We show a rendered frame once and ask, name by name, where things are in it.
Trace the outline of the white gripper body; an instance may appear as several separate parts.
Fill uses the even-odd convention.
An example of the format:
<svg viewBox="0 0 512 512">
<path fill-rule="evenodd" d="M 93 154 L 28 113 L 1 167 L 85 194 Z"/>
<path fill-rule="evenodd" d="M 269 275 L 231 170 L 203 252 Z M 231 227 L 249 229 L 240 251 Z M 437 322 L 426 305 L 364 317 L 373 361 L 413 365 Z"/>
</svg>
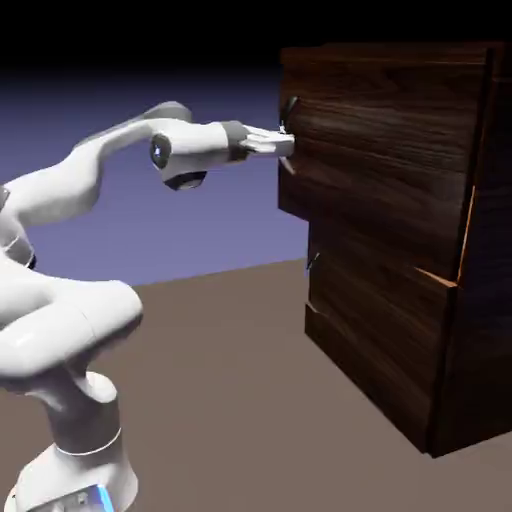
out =
<svg viewBox="0 0 512 512">
<path fill-rule="evenodd" d="M 295 137 L 282 131 L 272 131 L 244 125 L 247 135 L 242 140 L 242 146 L 249 151 L 259 154 L 288 157 L 293 154 Z"/>
</svg>

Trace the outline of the dark wood cabinet door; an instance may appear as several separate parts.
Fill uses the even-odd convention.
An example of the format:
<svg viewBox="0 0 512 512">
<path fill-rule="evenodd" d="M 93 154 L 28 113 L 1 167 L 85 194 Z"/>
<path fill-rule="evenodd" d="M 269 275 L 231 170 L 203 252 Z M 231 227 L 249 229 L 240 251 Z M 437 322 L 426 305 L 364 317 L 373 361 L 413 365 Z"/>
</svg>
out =
<svg viewBox="0 0 512 512">
<path fill-rule="evenodd" d="M 454 282 L 338 227 L 312 221 L 328 317 L 308 306 L 306 331 L 420 451 L 430 449 Z"/>
<path fill-rule="evenodd" d="M 330 44 L 281 54 L 296 140 L 280 207 L 336 220 L 409 264 L 453 280 L 488 48 Z"/>
</svg>

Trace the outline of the dark wood cabinet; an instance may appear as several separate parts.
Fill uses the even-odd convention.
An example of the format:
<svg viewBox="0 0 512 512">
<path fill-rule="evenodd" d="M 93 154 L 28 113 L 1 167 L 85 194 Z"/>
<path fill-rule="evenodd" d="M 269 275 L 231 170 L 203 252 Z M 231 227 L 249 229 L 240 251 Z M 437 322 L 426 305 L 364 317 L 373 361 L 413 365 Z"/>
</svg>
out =
<svg viewBox="0 0 512 512">
<path fill-rule="evenodd" d="M 466 181 L 459 267 L 448 280 L 457 290 L 426 452 L 436 457 L 512 431 L 512 43 L 472 43 L 488 48 L 486 82 Z M 305 221 L 374 243 L 336 220 Z"/>
</svg>

